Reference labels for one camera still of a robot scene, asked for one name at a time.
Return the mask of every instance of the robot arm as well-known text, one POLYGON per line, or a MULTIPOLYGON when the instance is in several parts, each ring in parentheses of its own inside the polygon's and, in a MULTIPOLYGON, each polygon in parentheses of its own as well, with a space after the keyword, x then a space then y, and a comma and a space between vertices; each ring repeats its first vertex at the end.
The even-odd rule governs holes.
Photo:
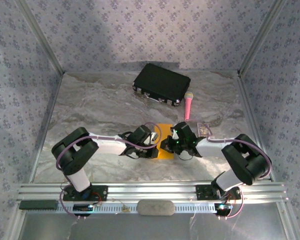
POLYGON ((212 182, 214 193, 221 198, 227 191, 242 184, 252 185, 269 174, 271 161, 245 134, 227 140, 196 137, 185 122, 171 128, 171 136, 161 142, 160 148, 178 155, 187 151, 196 157, 225 157, 231 169, 221 173, 212 182))
POLYGON ((157 137, 157 133, 145 125, 134 132, 116 136, 96 135, 79 127, 54 145, 51 152, 56 158, 56 168, 63 172, 77 192, 82 193, 91 185, 83 167, 93 154, 130 156, 134 153, 137 157, 156 158, 159 151, 154 141, 157 137))
MULTIPOLYGON (((213 193, 218 198, 241 184, 252 185, 270 171, 270 160, 267 161, 265 155, 260 153, 256 144, 245 134, 227 141, 212 142, 208 138, 196 137, 185 122, 172 127, 171 133, 171 136, 161 142, 160 148, 164 151, 177 155, 187 151, 196 157, 226 158, 231 169, 211 182, 213 193)), ((89 194, 91 183, 83 166, 95 152, 119 156, 135 153, 138 157, 156 158, 159 152, 154 144, 156 138, 156 133, 151 132, 145 125, 139 126, 134 132, 116 136, 96 135, 80 127, 58 142, 52 148, 52 154, 57 160, 56 167, 63 172, 76 191, 85 196, 87 191, 89 194), (79 150, 74 148, 75 144, 80 147, 79 150)))

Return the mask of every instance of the patterned wall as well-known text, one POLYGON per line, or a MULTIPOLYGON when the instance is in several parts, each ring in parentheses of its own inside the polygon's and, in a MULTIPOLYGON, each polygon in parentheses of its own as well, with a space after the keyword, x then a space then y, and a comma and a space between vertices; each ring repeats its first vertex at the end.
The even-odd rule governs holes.
POLYGON ((0 0, 0 239, 29 180, 60 77, 12 0, 0 0))
POLYGON ((65 71, 236 70, 273 0, 29 0, 65 71))
POLYGON ((300 225, 300 0, 287 1, 244 82, 300 225))

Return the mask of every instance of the orange block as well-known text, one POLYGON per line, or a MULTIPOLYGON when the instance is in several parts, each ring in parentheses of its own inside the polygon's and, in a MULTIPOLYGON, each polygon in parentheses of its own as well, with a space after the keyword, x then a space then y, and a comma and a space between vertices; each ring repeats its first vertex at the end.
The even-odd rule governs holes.
MULTIPOLYGON (((161 137, 161 141, 157 145, 157 149, 159 150, 159 153, 158 153, 158 157, 155 158, 155 159, 170 159, 170 160, 173 160, 174 159, 174 154, 173 153, 169 153, 169 152, 167 152, 167 151, 160 148, 161 142, 163 140, 167 139, 168 136, 171 136, 170 128, 172 127, 172 124, 158 123, 158 126, 161 128, 162 137, 161 137)), ((156 126, 154 126, 154 131, 158 135, 160 135, 160 131, 156 126)))

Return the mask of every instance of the pink microphone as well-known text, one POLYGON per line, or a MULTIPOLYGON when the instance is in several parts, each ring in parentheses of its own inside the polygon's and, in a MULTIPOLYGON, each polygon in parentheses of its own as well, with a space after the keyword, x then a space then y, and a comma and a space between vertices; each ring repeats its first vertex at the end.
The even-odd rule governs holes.
POLYGON ((184 112, 184 120, 187 121, 190 118, 190 108, 191 108, 191 102, 194 98, 194 95, 192 92, 187 91, 184 95, 185 99, 185 112, 184 112))

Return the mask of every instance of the metal rail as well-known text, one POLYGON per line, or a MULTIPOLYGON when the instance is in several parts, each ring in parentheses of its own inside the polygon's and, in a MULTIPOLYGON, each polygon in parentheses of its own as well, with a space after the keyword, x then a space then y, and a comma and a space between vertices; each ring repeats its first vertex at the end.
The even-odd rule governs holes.
MULTIPOLYGON (((243 103, 243 110, 247 124, 253 134, 253 140, 265 152, 265 154, 267 154, 267 150, 264 148, 262 143, 257 118, 255 116, 255 113, 252 111, 251 99, 248 98, 247 90, 243 83, 243 80, 238 77, 235 84, 237 85, 240 100, 243 103)), ((276 176, 273 172, 270 173, 270 177, 272 181, 276 181, 276 176)), ((277 202, 276 204, 287 239, 300 240, 300 229, 291 204, 289 202, 277 202)))
MULTIPOLYGON (((220 203, 219 200, 197 201, 195 186, 209 184, 208 181, 93 183, 93 185, 108 186, 105 204, 111 202, 137 203, 142 199, 170 200, 174 203, 220 203)), ((23 184, 20 187, 17 200, 58 200, 61 191, 60 185, 60 183, 23 184)), ((287 192, 282 182, 262 180, 252 186, 244 185, 241 189, 245 204, 288 201, 287 192)))
MULTIPOLYGON (((65 207, 69 212, 75 214, 137 214, 137 203, 113 203, 105 202, 101 205, 95 205, 92 207, 92 211, 73 211, 73 203, 65 203, 65 207)), ((64 214, 65 211, 61 204, 58 205, 56 210, 28 210, 31 214, 64 214)), ((215 214, 214 203, 175 203, 174 204, 175 214, 215 214)))

